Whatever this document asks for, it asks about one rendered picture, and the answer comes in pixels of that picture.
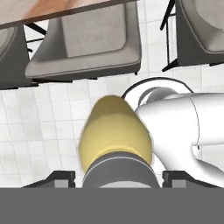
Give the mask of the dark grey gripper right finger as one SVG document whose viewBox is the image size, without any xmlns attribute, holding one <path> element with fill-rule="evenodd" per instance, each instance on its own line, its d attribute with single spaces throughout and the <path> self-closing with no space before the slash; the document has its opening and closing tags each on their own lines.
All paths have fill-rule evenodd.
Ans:
<svg viewBox="0 0 224 224">
<path fill-rule="evenodd" d="M 163 188 L 217 188 L 217 185 L 197 180 L 185 171 L 164 171 L 162 177 Z"/>
</svg>

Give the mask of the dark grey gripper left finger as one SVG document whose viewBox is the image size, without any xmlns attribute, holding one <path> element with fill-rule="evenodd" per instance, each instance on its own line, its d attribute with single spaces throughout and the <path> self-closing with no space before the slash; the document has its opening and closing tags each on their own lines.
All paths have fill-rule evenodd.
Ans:
<svg viewBox="0 0 224 224">
<path fill-rule="evenodd" d="M 75 188 L 75 171 L 53 171 L 47 178 L 25 185 L 24 188 Z"/>
</svg>

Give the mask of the yellow juice bottle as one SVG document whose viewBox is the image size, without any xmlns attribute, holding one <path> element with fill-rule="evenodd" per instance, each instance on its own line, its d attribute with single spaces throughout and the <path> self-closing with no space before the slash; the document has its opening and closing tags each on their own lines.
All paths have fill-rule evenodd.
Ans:
<svg viewBox="0 0 224 224">
<path fill-rule="evenodd" d="M 130 105 L 109 95 L 93 107 L 80 135 L 84 188 L 158 188 L 152 143 Z"/>
</svg>

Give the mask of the grey upholstered chair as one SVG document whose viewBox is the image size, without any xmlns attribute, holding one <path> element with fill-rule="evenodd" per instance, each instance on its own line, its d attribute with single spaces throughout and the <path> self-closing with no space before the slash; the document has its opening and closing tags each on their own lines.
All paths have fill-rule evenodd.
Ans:
<svg viewBox="0 0 224 224">
<path fill-rule="evenodd" d="M 169 0 L 160 30 L 176 18 L 177 58 L 162 71 L 174 67 L 224 64 L 224 0 Z"/>
<path fill-rule="evenodd" d="M 74 81 L 135 74 L 141 61 L 137 3 L 132 1 L 51 19 L 25 76 Z"/>
<path fill-rule="evenodd" d="M 24 27 L 0 30 L 0 90 L 37 87 L 25 77 L 29 61 Z"/>
</svg>

